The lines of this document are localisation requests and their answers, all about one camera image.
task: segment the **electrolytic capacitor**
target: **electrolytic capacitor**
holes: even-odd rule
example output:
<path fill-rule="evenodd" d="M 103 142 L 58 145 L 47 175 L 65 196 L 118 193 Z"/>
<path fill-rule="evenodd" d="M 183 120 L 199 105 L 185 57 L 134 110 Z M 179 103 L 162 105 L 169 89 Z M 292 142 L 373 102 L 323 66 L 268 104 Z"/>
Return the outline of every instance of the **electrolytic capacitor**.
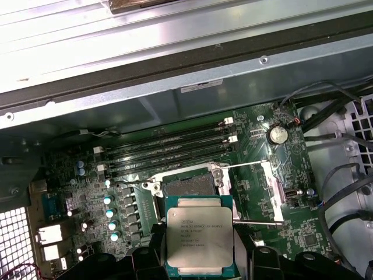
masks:
<path fill-rule="evenodd" d="M 87 220 L 86 222 L 82 223 L 82 228 L 87 229 L 89 226 L 93 226 L 92 220 Z"/>
<path fill-rule="evenodd" d="M 68 211 L 68 216 L 69 217 L 73 217 L 73 216 L 75 216 L 78 213 L 79 213 L 78 209 L 73 209 L 73 210 Z"/>
<path fill-rule="evenodd" d="M 84 176 L 86 174 L 86 171 L 83 168 L 78 169 L 78 175 L 79 176 Z"/>
<path fill-rule="evenodd" d="M 86 257 L 89 256 L 89 253 L 87 251 L 83 252 L 79 257 L 78 257 L 78 260 L 79 261 L 83 261 Z"/>
<path fill-rule="evenodd" d="M 83 168 L 84 167 L 84 162 L 82 160 L 78 160 L 78 162 L 76 163 L 76 166 L 78 168 Z"/>
<path fill-rule="evenodd" d="M 114 200 L 114 197 L 112 195 L 108 195 L 107 197 L 104 198 L 104 204 L 105 205 L 109 205 L 110 203 L 112 203 Z"/>
<path fill-rule="evenodd" d="M 111 234 L 110 239 L 111 239 L 111 241 L 115 242 L 119 239 L 119 237 L 121 237 L 121 233 L 120 232 L 114 232 L 114 233 Z"/>
<path fill-rule="evenodd" d="M 86 251 L 88 249 L 88 246 L 87 245 L 81 245 L 78 249 L 76 249 L 76 252 L 78 254 L 82 254 L 84 251 Z"/>
<path fill-rule="evenodd" d="M 115 210 L 114 208 L 111 208 L 106 211 L 106 217 L 112 218 L 116 213 L 117 213 L 117 210 Z"/>
<path fill-rule="evenodd" d="M 112 220 L 110 223 L 109 223 L 109 230 L 115 230 L 118 226 L 118 221 L 117 220 Z"/>
<path fill-rule="evenodd" d="M 308 188 L 306 191 L 307 195 L 312 196 L 315 194 L 315 190 L 313 188 Z"/>

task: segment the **green circuit board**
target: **green circuit board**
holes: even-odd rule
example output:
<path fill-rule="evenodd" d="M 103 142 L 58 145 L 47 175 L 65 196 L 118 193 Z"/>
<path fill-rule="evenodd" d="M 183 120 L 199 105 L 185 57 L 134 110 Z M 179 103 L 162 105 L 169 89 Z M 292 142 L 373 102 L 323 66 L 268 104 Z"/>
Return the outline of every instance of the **green circuit board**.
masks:
<path fill-rule="evenodd" d="M 257 239 L 262 239 L 267 246 L 279 249 L 290 259 L 302 251 L 317 251 L 323 254 L 328 248 L 328 242 L 318 223 L 318 196 L 316 193 L 306 195 L 307 190 L 315 191 L 317 187 L 301 128 L 293 126 L 287 129 L 288 140 L 281 145 L 272 145 L 266 135 L 271 126 L 288 124 L 294 121 L 296 115 L 296 108 L 291 103 L 281 109 L 277 108 L 275 103 L 266 103 L 131 132 L 119 137 L 99 139 L 68 150 L 49 153 L 45 157 L 48 189 L 49 192 L 59 194 L 68 209 L 80 210 L 80 214 L 74 216 L 77 226 L 73 237 L 75 246 L 95 243 L 100 251 L 112 253 L 120 259 L 131 248 L 144 246 L 149 242 L 152 224 L 158 222 L 153 197 L 139 184 L 106 188 L 103 177 L 97 173 L 98 164 L 106 164 L 110 176 L 116 180 L 136 181 L 148 179 L 165 170 L 206 162 L 237 165 L 268 160 L 273 176 L 281 188 L 296 189 L 301 191 L 301 195 L 292 199 L 291 203 L 281 206 L 283 227 L 250 226 L 250 230 L 255 232 Z M 178 133 L 216 124 L 230 117 L 234 120 L 234 131 L 226 133 L 237 136 L 238 142 L 234 148 L 227 149 L 225 144 L 206 146 L 204 134 L 193 141 L 189 140 L 184 146 L 168 148 L 173 141 L 180 140 Z M 101 159 L 97 159 L 93 153 L 93 148 L 97 146 L 105 150 Z M 156 149 L 161 149 L 159 147 L 163 149 L 162 156 L 155 152 Z M 147 154 L 144 156 L 143 153 L 140 157 L 138 151 L 145 151 Z M 78 174 L 77 161 L 83 161 L 85 164 L 83 176 Z M 260 164 L 230 169 L 230 181 L 232 195 L 242 219 L 273 220 L 273 205 L 270 201 L 273 190 L 268 186 Z M 141 224 L 140 234 L 136 234 L 136 238 L 129 230 L 128 217 L 133 212 L 129 212 L 123 204 L 126 197 L 124 191 L 127 191 L 128 187 L 132 188 L 135 194 L 135 212 L 139 215 Z M 66 193 L 70 193 L 71 197 L 69 195 L 70 198 L 64 198 Z M 106 195 L 115 198 L 109 206 L 103 204 Z M 122 235 L 116 242 L 110 240 L 111 232 L 107 227 L 110 219 L 105 216 L 108 208 L 117 210 L 112 219 L 119 221 L 118 230 Z M 94 225 L 82 232 L 80 223 L 85 219 L 94 220 Z"/>

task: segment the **cable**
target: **cable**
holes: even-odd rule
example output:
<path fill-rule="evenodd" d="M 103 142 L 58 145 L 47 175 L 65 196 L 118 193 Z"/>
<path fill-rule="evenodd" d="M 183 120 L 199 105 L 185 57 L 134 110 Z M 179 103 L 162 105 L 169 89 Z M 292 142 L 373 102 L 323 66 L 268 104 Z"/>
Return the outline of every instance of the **cable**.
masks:
<path fill-rule="evenodd" d="M 354 88 L 350 88 L 349 91 L 353 92 L 353 95 L 356 95 L 357 97 L 362 97 L 368 94 L 372 93 L 373 84 L 367 83 L 362 86 L 357 86 Z M 329 118 L 333 113 L 338 112 L 341 110 L 347 103 L 351 102 L 351 98 L 349 97 L 340 97 L 340 94 L 337 95 L 335 92 L 329 93 L 329 94 L 320 94 L 317 98 L 315 96 L 310 97 L 303 97 L 301 99 L 296 99 L 295 104 L 297 108 L 309 106 L 315 103 L 319 102 L 325 102 L 328 100 L 333 100 L 331 104 L 323 108 L 320 112 L 313 115 L 311 118 L 305 121 L 302 125 L 303 133 L 306 133 L 307 131 L 317 127 L 319 124 L 324 122 L 327 118 Z"/>
<path fill-rule="evenodd" d="M 373 151 L 373 143 L 371 142 L 368 142 L 364 139 L 361 139 L 359 137 L 356 137 L 356 136 L 353 136 L 353 135 L 350 135 L 350 134 L 347 134 L 347 133 L 341 133 L 340 134 L 341 138 L 346 138 L 348 140 L 352 140 L 364 147 L 367 147 L 368 149 L 372 150 Z M 324 134 L 324 135 L 319 135 L 319 136 L 306 136 L 304 138 L 304 140 L 306 142 L 312 142 L 312 141 L 322 141 L 322 140 L 333 140 L 333 139 L 337 139 L 336 138 L 336 134 Z"/>
<path fill-rule="evenodd" d="M 354 162 L 354 163 L 348 163 L 348 164 L 344 164 L 344 165 L 340 165 L 340 166 L 337 166 L 335 168 L 332 169 L 332 171 L 330 171 L 328 173 L 328 175 L 326 175 L 325 179 L 324 179 L 324 183 L 322 184 L 321 186 L 321 190 L 320 190 L 320 193 L 322 194 L 322 197 L 324 198 L 324 191 L 325 191 L 325 188 L 326 188 L 326 185 L 328 184 L 329 180 L 333 177 L 333 175 L 338 172 L 339 170 L 341 169 L 344 169 L 344 168 L 353 168 L 355 167 L 356 168 L 356 171 L 358 173 L 360 173 L 360 164 L 358 164 L 357 162 Z"/>
<path fill-rule="evenodd" d="M 347 197 L 348 195 L 354 193 L 355 191 L 359 190 L 363 186 L 373 183 L 373 176 L 366 177 L 359 181 L 356 181 L 347 187 L 343 188 L 342 190 L 338 191 L 335 195 L 329 199 L 323 207 L 319 210 L 319 221 L 320 225 L 325 233 L 326 238 L 329 240 L 330 247 L 334 251 L 334 253 L 338 254 L 341 257 L 342 263 L 351 271 L 357 273 L 356 269 L 352 266 L 352 264 L 348 261 L 348 259 L 343 255 L 341 250 L 338 248 L 337 243 L 334 241 L 332 234 L 329 231 L 328 223 L 326 223 L 325 212 L 332 207 L 334 204 L 342 200 L 343 198 Z"/>
<path fill-rule="evenodd" d="M 329 229 L 330 233 L 333 234 L 341 225 L 344 223 L 355 220 L 361 219 L 362 221 L 373 221 L 373 213 L 366 210 L 359 210 L 356 213 L 346 215 L 340 219 L 338 219 Z"/>
<path fill-rule="evenodd" d="M 49 278 L 49 277 L 44 277 L 44 276 L 41 276 L 41 271 L 40 271 L 40 268 L 36 265 L 36 264 L 29 264 L 27 262 L 23 263 L 23 264 L 19 264 L 19 265 L 16 265 L 15 267 L 13 267 L 12 269 L 6 271 L 3 275 L 0 276 L 0 280 L 5 280 L 7 277 L 9 277 L 13 271 L 17 270 L 18 268 L 20 267 L 23 267 L 23 266 L 27 266 L 27 267 L 34 267 L 35 270 L 36 270 L 36 273 L 37 273 L 37 276 L 40 280 L 53 280 L 53 278 Z"/>
<path fill-rule="evenodd" d="M 350 93 L 348 90 L 343 89 L 343 88 L 340 87 L 339 85 L 337 85 L 337 84 L 335 84 L 335 83 L 333 83 L 333 82 L 331 82 L 331 81 L 329 81 L 329 80 L 323 80 L 323 81 L 320 80 L 320 81 L 318 81 L 318 82 L 311 83 L 311 84 L 309 84 L 309 85 L 306 85 L 306 86 L 304 86 L 304 87 L 301 87 L 300 89 L 297 89 L 297 90 L 293 91 L 292 93 L 290 93 L 289 95 L 287 95 L 287 96 L 286 96 L 286 97 L 281 101 L 281 103 L 280 103 L 280 107 L 283 107 L 286 101 L 288 101 L 290 98 L 294 97 L 295 95 L 301 93 L 303 90 L 306 90 L 306 89 L 312 88 L 312 87 L 317 86 L 317 85 L 322 85 L 322 84 L 324 84 L 324 83 L 327 84 L 327 85 L 331 85 L 331 86 L 333 86 L 333 87 L 334 87 L 335 89 L 337 89 L 340 93 L 342 93 L 342 94 L 348 96 L 349 98 L 351 98 L 351 99 L 353 99 L 353 100 L 355 100 L 355 101 L 357 101 L 357 102 L 359 102 L 359 103 L 361 102 L 361 100 L 360 100 L 358 97 L 356 97 L 355 95 L 353 95 L 352 93 Z"/>

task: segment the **screw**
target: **screw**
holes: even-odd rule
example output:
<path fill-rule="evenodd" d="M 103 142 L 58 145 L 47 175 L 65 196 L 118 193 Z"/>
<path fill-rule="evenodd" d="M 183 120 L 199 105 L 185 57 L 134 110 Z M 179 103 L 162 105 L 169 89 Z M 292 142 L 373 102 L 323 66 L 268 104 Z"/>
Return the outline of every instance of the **screw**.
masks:
<path fill-rule="evenodd" d="M 5 118 L 8 120 L 8 121 L 12 121 L 14 120 L 14 114 L 11 113 L 11 112 L 8 112 L 5 114 Z"/>
<path fill-rule="evenodd" d="M 218 170 L 214 171 L 213 177 L 220 177 L 220 171 Z"/>
<path fill-rule="evenodd" d="M 314 255 L 311 255 L 311 254 L 304 254 L 303 257 L 306 259 L 306 260 L 309 260 L 309 261 L 314 261 L 316 258 Z"/>
<path fill-rule="evenodd" d="M 261 64 L 267 64 L 269 61 L 269 58 L 263 55 L 262 57 L 260 57 L 259 61 L 261 62 Z"/>
<path fill-rule="evenodd" d="M 263 254 L 269 254 L 270 253 L 270 250 L 267 247 L 260 248 L 259 251 Z"/>

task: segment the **label sticker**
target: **label sticker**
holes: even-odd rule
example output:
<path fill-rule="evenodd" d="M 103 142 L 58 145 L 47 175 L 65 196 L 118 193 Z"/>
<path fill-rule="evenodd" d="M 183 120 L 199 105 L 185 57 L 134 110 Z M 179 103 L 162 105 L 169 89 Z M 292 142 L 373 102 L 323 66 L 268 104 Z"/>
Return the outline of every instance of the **label sticker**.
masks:
<path fill-rule="evenodd" d="M 213 80 L 212 82 L 199 83 L 198 85 L 182 87 L 180 90 L 181 90 L 181 93 L 193 92 L 194 90 L 198 90 L 198 89 L 206 89 L 212 86 L 220 86 L 222 83 L 223 83 L 223 79 Z"/>

